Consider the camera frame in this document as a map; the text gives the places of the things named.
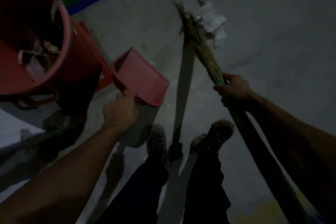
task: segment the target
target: green broom handle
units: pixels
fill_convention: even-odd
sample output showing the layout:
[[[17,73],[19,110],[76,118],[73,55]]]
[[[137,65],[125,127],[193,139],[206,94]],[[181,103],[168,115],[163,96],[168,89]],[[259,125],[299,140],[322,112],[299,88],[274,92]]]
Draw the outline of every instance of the green broom handle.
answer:
[[[225,79],[221,79],[216,82],[216,85],[228,85],[228,82]],[[310,219],[298,200],[292,186],[267,149],[254,125],[246,115],[246,112],[235,108],[234,105],[230,103],[228,104],[228,109],[254,162],[263,175],[273,196],[278,201],[288,222],[290,224],[310,223]]]

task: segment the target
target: leg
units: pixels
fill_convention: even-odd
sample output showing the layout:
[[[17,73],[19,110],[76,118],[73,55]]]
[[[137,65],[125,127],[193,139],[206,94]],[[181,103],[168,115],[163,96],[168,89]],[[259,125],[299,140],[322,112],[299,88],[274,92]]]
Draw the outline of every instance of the leg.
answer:
[[[224,175],[218,150],[233,134],[234,126],[221,120],[208,135],[193,141],[197,160],[187,187],[183,223],[229,223],[226,215],[231,203],[222,188]]]
[[[166,137],[161,126],[153,126],[147,145],[149,157],[134,172],[97,224],[157,222],[161,189],[168,180],[169,169]]]

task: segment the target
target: black shoe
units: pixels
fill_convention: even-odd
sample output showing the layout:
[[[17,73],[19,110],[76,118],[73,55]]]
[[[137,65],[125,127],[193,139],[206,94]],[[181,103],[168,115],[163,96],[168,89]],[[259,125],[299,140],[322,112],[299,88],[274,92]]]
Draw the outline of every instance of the black shoe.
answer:
[[[162,160],[167,170],[170,169],[166,133],[161,125],[153,125],[147,139],[147,151],[149,156],[156,156]]]
[[[235,130],[235,126],[228,120],[219,120],[211,125],[208,134],[196,137],[191,146],[199,153],[218,154],[223,143],[225,143]]]

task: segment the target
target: red plastic object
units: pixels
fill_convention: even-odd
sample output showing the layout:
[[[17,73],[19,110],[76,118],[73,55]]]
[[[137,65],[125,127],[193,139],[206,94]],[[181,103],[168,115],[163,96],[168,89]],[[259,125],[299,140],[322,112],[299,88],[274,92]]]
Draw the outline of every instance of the red plastic object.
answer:
[[[111,68],[120,91],[129,89],[134,97],[151,106],[162,105],[169,81],[133,47],[113,61]]]
[[[80,22],[79,25],[90,35],[84,22]],[[113,73],[110,67],[107,65],[106,61],[104,60],[103,56],[101,56],[101,73],[103,74],[104,78],[99,80],[98,87],[96,88],[95,92],[113,83]]]
[[[93,40],[73,21],[65,6],[58,6],[63,40],[58,59],[44,78],[33,81],[26,67],[18,64],[18,51],[34,35],[31,15],[38,15],[39,27],[50,23],[54,0],[1,0],[0,9],[0,95],[12,101],[23,100],[30,106],[55,101],[57,88],[85,82],[100,69],[100,52]],[[53,94],[50,99],[35,102],[32,95]]]

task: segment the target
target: pant leg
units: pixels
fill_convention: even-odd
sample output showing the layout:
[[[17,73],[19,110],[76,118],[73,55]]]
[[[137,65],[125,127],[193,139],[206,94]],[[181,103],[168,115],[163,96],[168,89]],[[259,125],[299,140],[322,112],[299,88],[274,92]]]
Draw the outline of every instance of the pant leg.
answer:
[[[188,182],[183,224],[229,223],[226,211],[231,203],[222,188],[223,179],[217,154],[197,156]]]
[[[148,157],[131,176],[110,203],[96,224],[149,223],[158,220],[156,214],[168,171],[160,160]]]

